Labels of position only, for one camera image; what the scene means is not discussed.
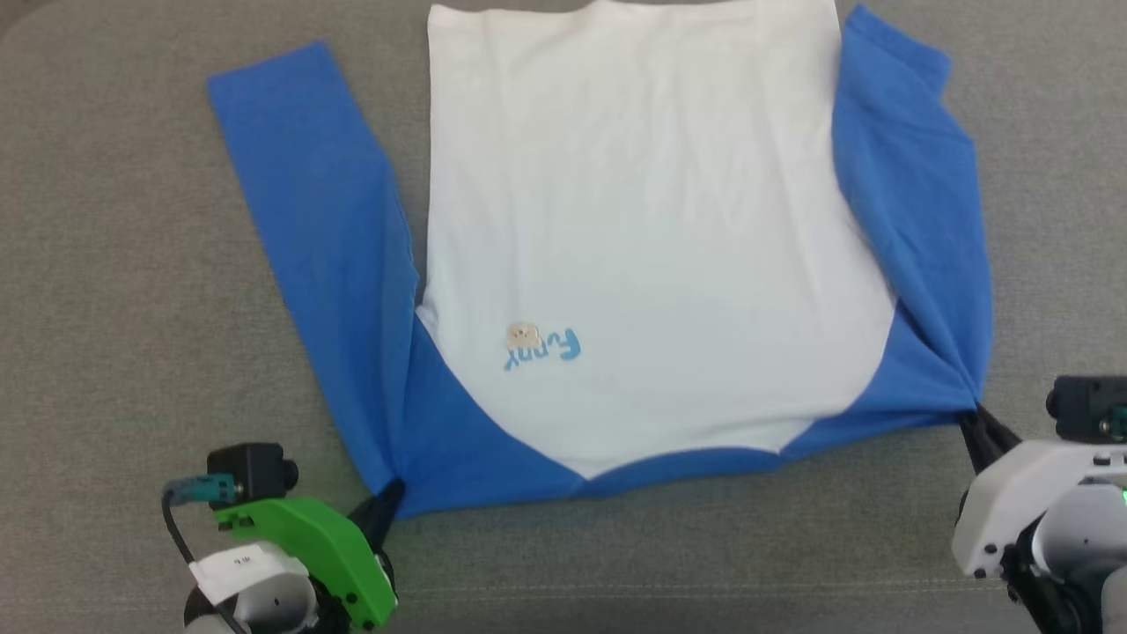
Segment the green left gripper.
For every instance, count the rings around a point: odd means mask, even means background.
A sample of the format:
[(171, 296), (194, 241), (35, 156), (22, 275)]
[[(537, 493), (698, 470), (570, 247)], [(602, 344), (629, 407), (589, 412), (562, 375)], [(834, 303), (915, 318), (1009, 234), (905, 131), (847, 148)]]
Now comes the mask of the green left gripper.
[(391, 479), (349, 515), (307, 497), (229, 506), (213, 515), (233, 539), (273, 542), (298, 559), (349, 614), (350, 629), (371, 631), (387, 626), (398, 606), (384, 542), (403, 495), (405, 483)]

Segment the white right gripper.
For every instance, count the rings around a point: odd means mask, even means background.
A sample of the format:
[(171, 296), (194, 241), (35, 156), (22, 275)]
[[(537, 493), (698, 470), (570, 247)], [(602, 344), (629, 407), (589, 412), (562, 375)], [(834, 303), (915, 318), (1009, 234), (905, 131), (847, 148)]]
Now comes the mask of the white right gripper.
[(1022, 441), (986, 407), (962, 412), (959, 430), (977, 475), (951, 541), (962, 574), (1001, 575), (1005, 547), (1024, 532), (1038, 572), (1063, 580), (1103, 559), (1122, 566), (1127, 445)]

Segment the blue and white shirt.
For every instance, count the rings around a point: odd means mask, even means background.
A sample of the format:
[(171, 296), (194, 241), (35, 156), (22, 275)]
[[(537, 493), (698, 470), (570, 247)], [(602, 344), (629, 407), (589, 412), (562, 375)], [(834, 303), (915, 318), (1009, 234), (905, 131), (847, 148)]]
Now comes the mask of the blue and white shirt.
[(427, 41), (425, 291), (322, 41), (208, 79), (335, 428), (400, 518), (773, 468), (982, 400), (946, 52), (834, 0), (433, 5)]

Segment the white label tag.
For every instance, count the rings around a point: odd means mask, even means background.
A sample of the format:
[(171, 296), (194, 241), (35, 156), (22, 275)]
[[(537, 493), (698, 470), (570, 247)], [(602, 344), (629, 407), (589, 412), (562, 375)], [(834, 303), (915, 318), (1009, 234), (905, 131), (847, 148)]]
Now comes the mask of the white label tag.
[(210, 605), (228, 601), (250, 586), (292, 571), (289, 555), (270, 542), (249, 542), (187, 565)]

